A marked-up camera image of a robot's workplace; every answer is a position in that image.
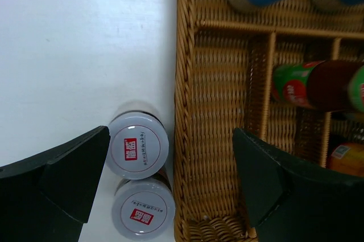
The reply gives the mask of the silver lid jar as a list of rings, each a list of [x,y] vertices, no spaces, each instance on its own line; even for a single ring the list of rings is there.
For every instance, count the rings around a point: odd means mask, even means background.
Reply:
[[[153,177],[122,180],[114,194],[111,219],[116,230],[134,241],[161,235],[175,217],[176,204],[168,183]]]
[[[109,125],[106,165],[125,179],[144,179],[157,173],[169,154],[169,139],[160,114],[149,103],[122,104]]]

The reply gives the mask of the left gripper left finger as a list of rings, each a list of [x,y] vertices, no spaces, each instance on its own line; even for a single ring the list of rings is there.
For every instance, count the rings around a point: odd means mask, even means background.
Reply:
[[[1,167],[1,241],[78,241],[109,148],[106,126]]]

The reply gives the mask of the silver lid jar front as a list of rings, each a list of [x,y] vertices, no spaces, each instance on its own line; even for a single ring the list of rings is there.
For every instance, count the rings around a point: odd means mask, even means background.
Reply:
[[[153,177],[122,180],[114,194],[111,219],[116,230],[134,241],[161,235],[175,217],[176,204],[168,183]]]

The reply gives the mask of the green cap sauce bottle front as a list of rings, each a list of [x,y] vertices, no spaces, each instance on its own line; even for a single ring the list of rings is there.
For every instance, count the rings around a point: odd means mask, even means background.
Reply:
[[[334,112],[331,117],[326,167],[363,177],[363,114]]]

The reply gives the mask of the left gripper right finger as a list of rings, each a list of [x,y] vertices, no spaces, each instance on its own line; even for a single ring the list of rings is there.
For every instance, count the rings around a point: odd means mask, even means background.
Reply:
[[[325,169],[236,128],[233,152],[259,241],[362,241],[363,179]]]

